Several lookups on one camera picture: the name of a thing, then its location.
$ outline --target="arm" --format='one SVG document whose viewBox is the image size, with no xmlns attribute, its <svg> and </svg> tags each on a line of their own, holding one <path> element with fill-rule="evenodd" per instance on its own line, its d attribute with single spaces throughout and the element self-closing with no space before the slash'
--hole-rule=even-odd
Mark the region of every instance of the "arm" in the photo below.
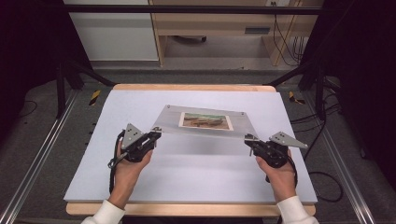
<svg viewBox="0 0 396 224">
<path fill-rule="evenodd" d="M 93 217 L 87 217 L 82 224 L 117 224 L 125 214 L 123 210 L 129 197 L 134 191 L 137 178 L 143 168 L 149 164 L 152 150 L 149 151 L 141 162 L 128 162 L 122 160 L 117 165 L 114 189 L 110 197 L 103 201 L 101 208 Z"/>
<path fill-rule="evenodd" d="M 256 157 L 256 161 L 270 179 L 283 223 L 318 223 L 314 217 L 305 212 L 303 204 L 297 196 L 294 187 L 294 171 L 291 165 L 286 163 L 280 168 L 273 168 L 261 157 Z"/>
</svg>

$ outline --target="printed image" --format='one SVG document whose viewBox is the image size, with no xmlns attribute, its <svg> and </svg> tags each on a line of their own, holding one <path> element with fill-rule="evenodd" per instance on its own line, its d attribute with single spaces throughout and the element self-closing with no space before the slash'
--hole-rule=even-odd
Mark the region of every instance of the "printed image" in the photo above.
<svg viewBox="0 0 396 224">
<path fill-rule="evenodd" d="M 233 131 L 230 117 L 182 112 L 179 127 Z"/>
</svg>

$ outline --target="cable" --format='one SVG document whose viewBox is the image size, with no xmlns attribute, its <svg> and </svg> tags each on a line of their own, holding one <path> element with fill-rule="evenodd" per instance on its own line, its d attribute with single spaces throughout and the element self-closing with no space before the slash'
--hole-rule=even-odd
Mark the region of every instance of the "cable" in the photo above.
<svg viewBox="0 0 396 224">
<path fill-rule="evenodd" d="M 327 199 L 327 198 L 324 198 L 324 197 L 318 195 L 318 198 L 319 198 L 319 199 L 321 199 L 321 200 L 323 200 L 323 201 L 325 201 L 325 202 L 328 202 L 328 203 L 338 203 L 338 202 L 340 202 L 341 199 L 344 197 L 344 189 L 343 189 L 343 186 L 342 186 L 342 185 L 340 184 L 340 182 L 338 182 L 338 180 L 336 180 L 332 175 L 329 175 L 329 174 L 326 174 L 326 173 L 320 172 L 320 171 L 309 172 L 308 174 L 309 174 L 309 175 L 326 175 L 327 177 L 331 178 L 331 179 L 338 185 L 338 188 L 340 189 L 340 195 L 339 195 L 336 199 Z"/>
<path fill-rule="evenodd" d="M 114 157 L 113 157 L 113 160 L 115 160 L 115 159 L 117 158 L 117 151 L 118 151 L 118 149 L 119 149 L 119 142 L 120 142 L 121 138 L 122 138 L 124 135 L 125 135 L 125 130 L 122 130 L 122 132 L 117 136 L 116 145 L 115 145 L 115 147 L 114 147 Z M 114 167 L 111 169 L 111 171 L 110 171 L 110 185 L 109 185 L 109 188 L 108 188 L 108 190 L 109 190 L 110 193 L 111 193 L 111 192 L 113 191 L 113 189 L 114 189 L 114 177 L 115 177 L 115 174 L 116 174 L 116 169 L 117 169 L 117 166 L 114 166 Z"/>
<path fill-rule="evenodd" d="M 300 38 L 300 43 L 299 43 L 299 48 L 298 48 L 298 52 L 297 52 L 296 49 L 297 49 L 297 39 L 298 38 Z M 295 36 L 294 41 L 293 41 L 293 55 L 292 55 L 292 57 L 294 57 L 298 63 L 301 62 L 301 59 L 303 57 L 303 47 L 304 47 L 304 38 L 302 36 Z"/>
<path fill-rule="evenodd" d="M 288 162 L 290 163 L 291 168 L 293 168 L 293 171 L 294 171 L 294 187 L 296 188 L 297 183 L 298 183 L 297 168 L 296 168 L 296 165 L 295 165 L 293 159 L 290 156 L 288 156 Z"/>
<path fill-rule="evenodd" d="M 26 117 L 26 116 L 28 116 L 28 115 L 30 115 L 30 114 L 32 114 L 32 113 L 37 109 L 37 103 L 36 103 L 35 101 L 25 101 L 25 103 L 33 103 L 33 104 L 35 104 L 35 108 L 33 108 L 33 109 L 32 109 L 30 112 L 28 112 L 27 114 L 18 116 L 19 119 L 21 119 L 21 118 L 23 118 L 23 117 Z"/>
<path fill-rule="evenodd" d="M 292 25 L 292 22 L 291 22 L 290 25 L 289 25 L 289 28 L 288 28 L 287 33 L 289 33 L 289 31 L 290 31 L 291 25 Z M 283 43 L 284 43 L 285 46 L 286 46 L 286 49 L 287 49 L 288 52 L 289 52 L 290 57 L 291 57 L 295 62 L 297 62 L 297 64 L 290 64 L 290 63 L 287 63 L 287 62 L 286 62 L 286 60 L 285 60 L 285 58 L 284 58 L 284 56 L 283 56 L 282 51 L 280 50 L 279 46 L 278 46 L 277 43 L 276 43 L 276 39 L 275 39 L 275 30 L 276 30 L 276 28 L 277 28 L 277 30 L 278 30 L 278 32 L 279 32 L 279 34 L 280 34 L 280 36 L 281 36 L 281 38 L 282 38 L 282 40 L 283 40 Z M 289 43 L 287 43 L 286 38 L 282 35 L 282 32 L 280 31 L 280 28 L 279 28 L 279 26 L 278 26 L 278 24 L 277 24 L 277 17 L 276 17 L 276 14 L 274 14 L 273 38 L 274 38 L 274 44 L 275 44 L 277 50 L 279 51 L 280 56 L 282 57 L 283 62 L 284 62 L 285 64 L 289 65 L 289 66 L 298 66 L 298 65 L 300 65 L 299 61 L 296 60 L 296 58 L 294 57 L 294 55 L 290 52 Z"/>
<path fill-rule="evenodd" d="M 326 116 L 325 116 L 325 119 L 323 120 L 322 126 L 321 126 L 321 128 L 320 128 L 320 130 L 319 130 L 317 136 L 315 137 L 314 141 L 311 143 L 311 146 L 309 147 L 309 149 L 308 149 L 308 150 L 306 151 L 306 153 L 304 154 L 304 161 L 306 160 L 306 158 L 308 157 L 309 153 L 311 152 L 311 150 L 312 150 L 314 144 L 317 142 L 317 140 L 318 140 L 318 138 L 319 138 L 321 132 L 323 131 L 325 125 L 326 125 Z"/>
<path fill-rule="evenodd" d="M 286 44 L 286 40 L 283 38 L 283 35 L 282 35 L 282 33 L 280 32 L 279 27 L 277 26 L 276 14 L 274 15 L 274 17 L 275 17 L 275 21 L 274 21 L 273 39 L 274 39 L 275 47 L 276 47 L 277 50 L 279 51 L 280 57 L 282 57 L 283 62 L 284 62 L 285 64 L 287 64 L 287 65 L 289 65 L 289 66 L 297 66 L 297 65 L 299 65 L 299 64 L 290 64 L 290 63 L 287 63 L 286 60 L 285 60 L 285 57 L 283 57 L 282 51 L 281 51 L 280 48 L 277 46 L 277 43 L 276 43 L 276 40 L 275 40 L 275 30 L 276 30 L 276 27 L 278 28 L 278 31 L 279 31 L 280 35 L 282 36 L 282 39 L 283 39 L 283 41 L 284 41 L 284 43 L 285 43 L 285 45 L 286 45 L 286 48 L 288 49 L 288 52 L 290 53 L 290 50 L 289 50 L 289 48 L 288 48 L 288 45 Z"/>
<path fill-rule="evenodd" d="M 330 95 L 326 96 L 326 97 L 325 97 L 325 101 L 327 100 L 327 98 L 329 98 L 329 97 L 331 97 L 331 96 L 334 96 L 334 94 L 330 94 Z M 329 111 L 329 110 L 331 110 L 331 109 L 336 108 L 336 110 L 327 113 L 327 115 L 330 115 L 330 114 L 332 114 L 332 113 L 334 113 L 334 112 L 336 112 L 336 111 L 339 111 L 339 110 L 340 110 L 339 107 L 340 107 L 340 104 L 337 103 L 337 104 L 334 104 L 334 105 L 331 105 L 331 106 L 327 107 L 327 108 L 325 109 L 325 111 Z M 308 115 L 308 116 L 303 117 L 303 118 L 292 119 L 292 120 L 290 121 L 290 124 L 306 123 L 306 122 L 308 122 L 308 121 L 310 121 L 310 120 L 312 120 L 312 119 L 315 119 L 317 116 L 318 116 L 318 114 L 312 114 L 312 115 Z"/>
<path fill-rule="evenodd" d="M 304 132 L 312 131 L 312 130 L 316 129 L 317 127 L 320 127 L 321 125 L 323 125 L 323 123 L 318 124 L 317 126 L 312 127 L 312 128 L 309 128 L 309 129 L 300 130 L 300 131 L 294 131 L 294 132 L 295 132 L 295 133 L 304 133 Z"/>
<path fill-rule="evenodd" d="M 324 98 L 324 101 L 326 101 L 329 97 L 332 97 L 332 96 L 337 96 L 337 93 L 331 93 L 331 94 L 329 94 L 329 95 L 327 95 L 325 98 Z"/>
</svg>

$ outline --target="black curtain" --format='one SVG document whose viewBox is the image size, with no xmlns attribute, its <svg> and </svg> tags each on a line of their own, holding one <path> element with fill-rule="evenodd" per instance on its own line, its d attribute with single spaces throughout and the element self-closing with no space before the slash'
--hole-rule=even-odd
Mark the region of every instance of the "black curtain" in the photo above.
<svg viewBox="0 0 396 224">
<path fill-rule="evenodd" d="M 26 93 L 54 80 L 61 62 L 72 59 L 92 69 L 69 14 L 45 10 L 42 4 L 49 3 L 64 4 L 63 0 L 1 3 L 0 141 L 18 118 Z M 70 70 L 67 78 L 79 79 L 78 71 Z"/>
</svg>

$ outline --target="white cabinet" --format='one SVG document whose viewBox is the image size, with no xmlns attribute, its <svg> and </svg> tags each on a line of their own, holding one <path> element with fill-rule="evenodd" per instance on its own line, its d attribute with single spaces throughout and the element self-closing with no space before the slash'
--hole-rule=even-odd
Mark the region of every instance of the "white cabinet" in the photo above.
<svg viewBox="0 0 396 224">
<path fill-rule="evenodd" d="M 65 4 L 147 5 L 147 0 L 64 0 Z M 158 61 L 149 13 L 70 13 L 90 61 Z"/>
</svg>

